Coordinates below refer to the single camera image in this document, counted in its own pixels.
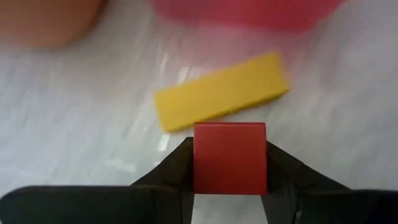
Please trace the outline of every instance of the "yellow rectangular block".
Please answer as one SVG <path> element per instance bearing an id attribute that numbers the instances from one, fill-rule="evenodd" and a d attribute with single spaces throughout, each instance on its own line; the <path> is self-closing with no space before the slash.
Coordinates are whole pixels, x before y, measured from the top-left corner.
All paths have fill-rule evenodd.
<path id="1" fill-rule="evenodd" d="M 160 123 L 165 131 L 178 131 L 195 122 L 273 100 L 288 92 L 277 53 L 155 93 Z"/>

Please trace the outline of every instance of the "white table surface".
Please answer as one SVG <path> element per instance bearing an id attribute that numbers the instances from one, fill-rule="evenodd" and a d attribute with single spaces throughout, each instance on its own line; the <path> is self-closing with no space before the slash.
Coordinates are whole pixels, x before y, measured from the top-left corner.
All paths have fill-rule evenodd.
<path id="1" fill-rule="evenodd" d="M 0 195 L 32 184 L 134 182 L 192 135 L 161 131 L 154 90 L 270 46 L 285 55 L 291 91 L 218 120 L 264 121 L 269 141 L 322 174 L 355 189 L 397 190 L 397 9 L 396 0 L 351 1 L 310 34 L 269 40 L 180 27 L 146 2 L 115 0 L 65 50 L 1 46 Z M 192 222 L 264 217 L 259 197 L 198 195 Z"/>

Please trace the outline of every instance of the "yellow block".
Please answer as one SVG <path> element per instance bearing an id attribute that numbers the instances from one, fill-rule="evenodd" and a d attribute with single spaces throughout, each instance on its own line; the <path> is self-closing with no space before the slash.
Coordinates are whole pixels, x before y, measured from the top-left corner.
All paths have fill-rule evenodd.
<path id="1" fill-rule="evenodd" d="M 287 93 L 279 56 L 273 52 L 155 93 L 160 123 L 178 131 Z"/>

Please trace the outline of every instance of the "red cube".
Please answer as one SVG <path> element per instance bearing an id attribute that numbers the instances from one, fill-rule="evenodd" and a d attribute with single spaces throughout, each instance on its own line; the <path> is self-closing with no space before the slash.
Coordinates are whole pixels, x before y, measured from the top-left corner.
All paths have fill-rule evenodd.
<path id="1" fill-rule="evenodd" d="M 197 123 L 193 136 L 196 194 L 267 193 L 264 123 Z"/>

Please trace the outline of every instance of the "pink bowl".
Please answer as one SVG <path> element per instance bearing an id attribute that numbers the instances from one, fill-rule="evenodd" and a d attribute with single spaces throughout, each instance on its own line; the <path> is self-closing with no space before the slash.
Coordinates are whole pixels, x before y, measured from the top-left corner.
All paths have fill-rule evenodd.
<path id="1" fill-rule="evenodd" d="M 311 29 L 346 0 L 151 0 L 155 11 L 183 22 L 265 27 L 277 31 Z"/>

